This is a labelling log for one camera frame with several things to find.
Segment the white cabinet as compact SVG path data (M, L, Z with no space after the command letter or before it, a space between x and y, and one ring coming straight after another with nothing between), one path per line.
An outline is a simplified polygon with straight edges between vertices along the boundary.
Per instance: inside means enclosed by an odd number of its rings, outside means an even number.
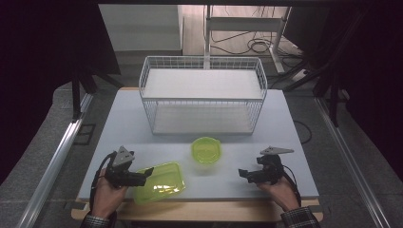
M99 5L115 51L182 50L179 5Z

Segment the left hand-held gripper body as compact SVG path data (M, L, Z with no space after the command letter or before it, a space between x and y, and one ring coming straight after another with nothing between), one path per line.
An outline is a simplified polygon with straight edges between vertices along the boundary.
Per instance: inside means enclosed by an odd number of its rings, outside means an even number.
M134 161L134 152L128 151L123 146L118 151L111 153L105 178L115 187L119 186L144 186L146 174L130 172L128 168Z

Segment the aluminium rail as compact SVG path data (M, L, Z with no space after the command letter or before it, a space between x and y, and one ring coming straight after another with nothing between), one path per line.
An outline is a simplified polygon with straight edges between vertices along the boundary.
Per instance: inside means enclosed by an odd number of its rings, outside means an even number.
M342 159L346 163L346 167L355 183L357 191L359 192L359 195L363 199L364 205L370 213L374 225L377 228L392 228L373 189L370 187L361 169L359 168L350 150L350 147L346 143L339 128L332 122L329 116L330 110L327 107L326 102L322 98L315 98L315 102L332 138L336 143Z
M58 147L55 150L46 171L44 172L44 175L40 179L22 217L18 221L15 228L32 228L35 224L43 206L45 205L48 194L65 162L73 141L78 134L92 99L92 95L86 94L79 103L80 114L78 119L76 121L72 121L68 125L62 140L58 144Z

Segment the person's left hand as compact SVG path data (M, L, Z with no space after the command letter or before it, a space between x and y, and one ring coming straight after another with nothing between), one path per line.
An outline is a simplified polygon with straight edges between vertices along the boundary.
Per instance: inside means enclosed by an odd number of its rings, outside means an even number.
M101 219L107 219L118 209L128 189L127 186L115 188L105 178L105 172L105 169L100 172L91 209L91 215Z

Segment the green rectangular plastic container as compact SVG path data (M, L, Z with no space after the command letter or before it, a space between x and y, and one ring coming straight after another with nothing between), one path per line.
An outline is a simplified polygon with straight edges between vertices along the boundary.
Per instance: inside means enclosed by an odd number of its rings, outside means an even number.
M176 196L184 189L181 166L177 162L166 162L154 167L144 186L134 188L133 200L138 205L147 204Z

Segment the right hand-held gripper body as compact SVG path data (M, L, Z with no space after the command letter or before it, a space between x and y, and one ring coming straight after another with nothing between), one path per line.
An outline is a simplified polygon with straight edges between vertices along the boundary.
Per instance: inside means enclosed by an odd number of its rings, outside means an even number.
M262 165L262 169L250 172L250 176L262 177L263 182L268 182L270 185L277 183L282 177L289 181L290 177L284 171L284 165L279 155L293 152L293 149L274 146L267 147L259 152L260 157L257 158L257 163Z

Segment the person's right hand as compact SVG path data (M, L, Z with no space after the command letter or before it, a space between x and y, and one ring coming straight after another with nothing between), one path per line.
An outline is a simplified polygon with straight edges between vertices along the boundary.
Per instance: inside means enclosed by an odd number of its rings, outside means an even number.
M291 183L284 177L273 185L257 183L257 188L266 192L284 212L292 211L300 207Z

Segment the black floor bracket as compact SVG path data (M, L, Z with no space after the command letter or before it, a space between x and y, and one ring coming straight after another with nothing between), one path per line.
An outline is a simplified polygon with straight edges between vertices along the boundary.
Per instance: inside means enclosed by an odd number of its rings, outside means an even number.
M89 145L94 134L96 124L82 124L73 142L74 145Z

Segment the black stand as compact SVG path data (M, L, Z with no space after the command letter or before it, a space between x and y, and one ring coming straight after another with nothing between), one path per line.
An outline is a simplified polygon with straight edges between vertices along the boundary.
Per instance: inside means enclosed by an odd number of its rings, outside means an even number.
M338 90L339 90L339 77L336 73L336 67L339 64L342 54L346 51L350 40L355 35L355 31L361 24L366 9L356 9L350 16L347 25L342 32L342 36L338 41L332 55L328 61L320 68L311 71L304 78L286 86L283 91L292 91L306 83L318 78L316 85L313 88L313 94L315 97L323 97L327 91L330 91L330 107L328 111L328 117L333 126L338 127L337 122L337 102L338 102Z
M81 107L81 88L88 94L94 94L97 91L96 83L93 75L98 76L107 83L121 88L124 85L113 79L110 75L102 72L94 66L76 66L72 70L71 87L72 87L72 121L76 123L82 115Z

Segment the white two-tier wire rack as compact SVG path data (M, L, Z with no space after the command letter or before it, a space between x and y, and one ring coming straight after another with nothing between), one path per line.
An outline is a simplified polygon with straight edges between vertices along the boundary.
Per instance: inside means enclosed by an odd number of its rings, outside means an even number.
M139 90L154 134L251 134L267 79L258 57L148 56Z

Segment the green round plastic bowl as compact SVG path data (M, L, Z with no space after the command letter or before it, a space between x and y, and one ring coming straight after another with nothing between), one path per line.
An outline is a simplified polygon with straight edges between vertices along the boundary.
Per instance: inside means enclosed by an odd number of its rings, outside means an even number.
M215 163L221 157L221 142L211 137L198 138L191 143L191 155L198 163Z

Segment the dark curtain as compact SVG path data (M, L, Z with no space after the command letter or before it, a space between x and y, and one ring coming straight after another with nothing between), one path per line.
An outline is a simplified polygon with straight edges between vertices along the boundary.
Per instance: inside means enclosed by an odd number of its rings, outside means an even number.
M347 109L403 179L403 0L367 0L365 13L334 69L319 77L322 95L337 77ZM284 36L314 68L335 53L358 9L293 7Z
M97 2L0 0L0 184L81 72L120 72Z

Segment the white desk frame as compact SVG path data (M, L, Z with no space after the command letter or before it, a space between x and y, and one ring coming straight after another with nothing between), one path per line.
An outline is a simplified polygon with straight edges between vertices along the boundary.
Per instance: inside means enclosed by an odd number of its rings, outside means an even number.
M278 74L284 74L285 70L279 58L279 43L289 17L291 8L285 7L280 17L235 17L213 16L213 6L206 5L204 16L204 56L211 55L212 31L241 31L241 32L274 32L275 39L268 49Z

